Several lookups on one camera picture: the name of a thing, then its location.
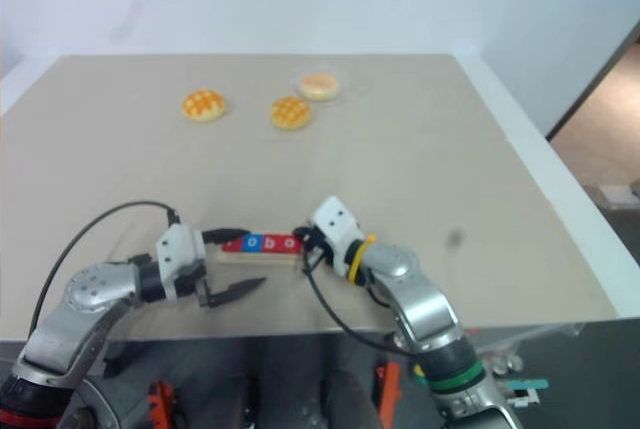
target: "table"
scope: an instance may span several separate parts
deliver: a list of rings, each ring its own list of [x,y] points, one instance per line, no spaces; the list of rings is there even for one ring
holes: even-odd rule
[[[269,122],[271,103],[290,94],[292,78],[314,63],[337,68],[348,79],[346,93],[317,105],[304,130],[278,130]],[[365,232],[418,253],[465,326],[640,314],[633,303],[624,306],[636,280],[624,294],[603,282],[597,255],[585,250],[566,215],[559,217],[557,200],[541,191],[549,185],[541,169],[530,173],[535,164],[523,164],[533,157],[530,145],[514,144],[503,131],[522,122],[500,117],[502,106],[487,107],[483,99],[495,97],[495,87],[474,64],[451,55],[59,59],[4,116],[2,338],[25,337],[42,281],[73,234],[106,208],[138,198],[167,202],[200,229],[287,232],[338,195]],[[209,124],[185,120],[182,100],[205,88],[227,97],[229,114]],[[542,143],[537,137],[534,146]],[[66,261],[45,312],[74,272],[152,250],[163,224],[161,212],[136,209],[96,227]],[[603,225],[595,233],[610,237],[606,231]],[[461,241],[455,247],[452,234]],[[627,264],[626,251],[614,246],[608,242],[609,253]],[[147,306],[122,320],[114,337],[337,330],[294,265],[216,265],[214,255],[209,262],[216,289],[257,275],[268,280],[242,301],[212,310],[194,298]],[[316,272],[350,325],[393,327],[364,291],[328,270]]]

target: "robotic arm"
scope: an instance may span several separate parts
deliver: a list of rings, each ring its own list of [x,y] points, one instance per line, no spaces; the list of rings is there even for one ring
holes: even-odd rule
[[[366,238],[336,197],[327,199],[310,222],[308,267],[327,258],[339,276],[358,286],[372,284],[386,296],[403,345],[415,354],[445,419],[466,428],[522,427],[413,251]]]
[[[172,224],[156,244],[157,261],[143,255],[124,263],[95,264],[75,274],[62,301],[29,337],[0,388],[0,427],[54,427],[107,334],[129,311],[192,294],[197,294],[201,306],[214,307],[260,285],[264,278],[211,294],[205,280],[205,243],[220,244],[247,233],[239,229],[201,233]]]

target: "cable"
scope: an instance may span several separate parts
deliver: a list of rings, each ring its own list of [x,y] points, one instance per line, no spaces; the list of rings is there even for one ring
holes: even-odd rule
[[[378,299],[378,296],[375,295],[375,293],[373,292],[373,288],[371,286],[367,286],[367,292],[369,293],[369,296],[371,296],[371,299],[373,299],[373,302],[375,302],[379,306],[385,307],[387,309],[391,307],[388,303]]]
[[[116,411],[113,409],[113,406],[109,403],[107,398],[104,397],[104,394],[102,394],[102,391],[98,388],[96,383],[93,382],[91,379],[89,379],[87,377],[82,379],[82,382],[84,382],[87,386],[89,386],[91,389],[93,389],[93,392],[96,393],[96,396],[98,396],[98,399],[100,399],[100,402],[102,402],[104,407],[107,408],[107,411],[109,412],[109,415],[115,421],[115,423],[116,423],[115,429],[120,429],[122,426],[120,425],[120,419],[118,418],[118,414],[116,414]]]
[[[367,292],[369,293],[369,297],[371,297],[371,299],[373,300],[373,302],[375,302],[376,304],[378,304],[379,306],[382,306],[386,309],[389,309],[391,307],[390,304],[381,301],[378,296],[376,296],[375,292],[373,292],[373,276],[371,275],[371,271],[364,271],[364,275],[365,275],[365,288],[367,289]]]
[[[333,319],[333,322],[338,324],[338,326],[340,326],[340,328],[348,336],[351,336],[356,341],[360,342],[361,344],[364,344],[365,346],[369,346],[369,347],[371,347],[373,349],[377,349],[379,351],[384,351],[384,352],[388,352],[388,353],[391,353],[391,354],[396,354],[396,355],[399,355],[399,356],[408,357],[409,359],[415,359],[416,358],[416,355],[411,353],[411,352],[409,352],[409,351],[405,351],[405,350],[402,350],[402,349],[396,348],[396,347],[385,346],[384,344],[380,344],[378,342],[372,341],[368,337],[365,337],[362,334],[358,334],[353,329],[351,329],[349,326],[347,326],[347,324],[344,321],[342,321],[342,319],[340,319],[340,317],[338,317],[338,315],[333,311],[333,309],[331,309],[331,306],[329,306],[329,304],[325,300],[324,296],[320,292],[320,289],[318,288],[318,285],[316,284],[316,281],[313,278],[313,274],[312,274],[313,268],[309,265],[309,261],[307,260],[307,254],[306,253],[303,253],[302,261],[303,261],[303,264],[304,264],[304,273],[307,276],[307,278],[309,279],[309,284],[311,284],[311,288],[313,289],[313,292],[315,293],[316,297],[318,298],[318,301],[320,302],[320,305],[324,308],[325,311],[327,311],[327,314],[329,314],[331,319]]]
[[[246,229],[211,229],[210,231],[202,231],[202,240],[205,244],[224,244],[248,234],[251,234],[251,231]]]
[[[47,279],[45,280],[44,285],[42,286],[42,290],[40,291],[40,295],[38,296],[38,301],[36,302],[36,307],[33,310],[33,316],[31,316],[31,324],[29,326],[29,335],[33,334],[33,331],[36,330],[36,327],[38,325],[38,319],[40,318],[40,312],[42,311],[42,305],[44,304],[44,300],[47,297],[47,292],[49,292],[49,287],[51,286],[51,283],[53,282],[53,278],[56,276],[56,274],[58,272],[58,269],[60,269],[60,266],[62,265],[62,262],[65,260],[65,258],[67,257],[67,255],[69,254],[71,249],[73,249],[73,246],[75,246],[78,243],[78,241],[82,238],[82,236],[84,236],[89,231],[89,229],[91,229],[97,223],[99,223],[103,219],[107,218],[108,216],[110,216],[114,212],[118,212],[118,211],[120,211],[122,209],[125,209],[127,207],[132,207],[132,206],[156,206],[156,207],[160,207],[160,208],[164,209],[165,211],[167,211],[167,219],[168,219],[169,225],[180,222],[180,217],[178,216],[178,213],[171,206],[168,206],[167,204],[164,204],[162,202],[146,201],[146,200],[125,202],[124,204],[120,204],[118,206],[112,207],[108,211],[103,212],[98,217],[93,219],[91,222],[89,222],[89,224],[84,226],[80,230],[80,232],[78,232],[74,236],[73,239],[71,239],[71,241],[67,244],[67,246],[64,248],[64,250],[62,251],[62,253],[58,257],[58,260],[55,262],[55,264],[53,265],[53,267],[49,271],[49,275],[47,276]]]

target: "round bun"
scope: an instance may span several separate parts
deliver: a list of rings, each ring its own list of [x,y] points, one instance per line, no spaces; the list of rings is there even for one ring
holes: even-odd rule
[[[271,122],[288,131],[306,126],[311,120],[311,106],[299,97],[285,97],[271,106]]]
[[[196,91],[182,103],[182,113],[192,121],[207,122],[227,112],[224,97],[215,91]]]
[[[328,101],[338,95],[338,79],[331,74],[318,73],[304,76],[298,82],[300,94],[310,101]]]

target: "orange clip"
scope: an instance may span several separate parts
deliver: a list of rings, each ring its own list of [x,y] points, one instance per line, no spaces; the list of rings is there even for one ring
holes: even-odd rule
[[[400,364],[387,362],[376,369],[380,383],[380,400],[378,403],[378,416],[384,429],[393,427],[393,415],[396,411],[396,403],[402,397],[400,391]]]
[[[175,405],[175,392],[171,384],[156,381],[149,386],[149,417],[154,429],[173,429],[172,415]]]

